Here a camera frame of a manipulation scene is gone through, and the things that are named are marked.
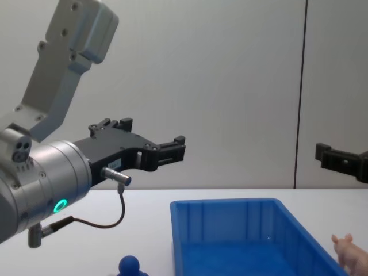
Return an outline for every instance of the metal connector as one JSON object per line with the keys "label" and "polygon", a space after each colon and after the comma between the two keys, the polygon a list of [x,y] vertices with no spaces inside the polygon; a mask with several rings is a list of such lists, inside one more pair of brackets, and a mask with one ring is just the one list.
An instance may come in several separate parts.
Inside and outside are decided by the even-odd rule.
{"label": "metal connector", "polygon": [[101,175],[107,179],[114,180],[118,183],[122,183],[125,186],[129,186],[132,182],[132,178],[128,175],[122,174],[121,172],[114,171],[111,168],[104,167],[101,171]]}
{"label": "metal connector", "polygon": [[30,248],[37,248],[41,246],[42,227],[40,223],[28,229],[28,246]]}

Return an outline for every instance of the blue ball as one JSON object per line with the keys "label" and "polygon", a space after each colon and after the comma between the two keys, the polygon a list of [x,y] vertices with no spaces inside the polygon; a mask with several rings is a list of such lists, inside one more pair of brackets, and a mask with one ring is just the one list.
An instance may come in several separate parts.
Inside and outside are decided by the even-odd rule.
{"label": "blue ball", "polygon": [[119,263],[121,276],[139,276],[139,262],[134,256],[126,256]]}

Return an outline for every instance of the white table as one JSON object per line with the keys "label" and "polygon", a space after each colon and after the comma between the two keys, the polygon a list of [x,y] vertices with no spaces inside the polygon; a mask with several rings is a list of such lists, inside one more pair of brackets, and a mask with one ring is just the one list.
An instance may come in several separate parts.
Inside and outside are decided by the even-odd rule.
{"label": "white table", "polygon": [[[38,249],[28,248],[26,232],[0,244],[0,275],[117,275],[120,259],[135,255],[150,276],[173,276],[170,202],[245,197],[281,200],[333,257],[332,233],[351,232],[354,242],[368,250],[368,190],[127,190],[126,216],[114,229],[72,223]],[[120,215],[118,194],[91,191],[43,225],[69,215],[114,222]]]}

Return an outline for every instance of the green led ring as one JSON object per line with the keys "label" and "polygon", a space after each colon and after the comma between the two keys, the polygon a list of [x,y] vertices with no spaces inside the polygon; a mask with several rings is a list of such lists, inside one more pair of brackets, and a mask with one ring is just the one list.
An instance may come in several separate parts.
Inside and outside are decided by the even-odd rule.
{"label": "green led ring", "polygon": [[67,206],[68,204],[68,201],[64,198],[62,200],[60,200],[56,205],[55,207],[53,208],[53,212],[54,213],[57,213],[61,210],[63,210],[65,208],[65,206]]}

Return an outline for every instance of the blue plastic bin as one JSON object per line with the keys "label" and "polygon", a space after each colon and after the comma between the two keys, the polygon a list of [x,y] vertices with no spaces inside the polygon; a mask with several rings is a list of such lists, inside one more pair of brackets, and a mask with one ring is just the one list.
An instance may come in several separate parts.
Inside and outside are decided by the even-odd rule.
{"label": "blue plastic bin", "polygon": [[279,200],[176,201],[171,219],[176,276],[347,275]]}

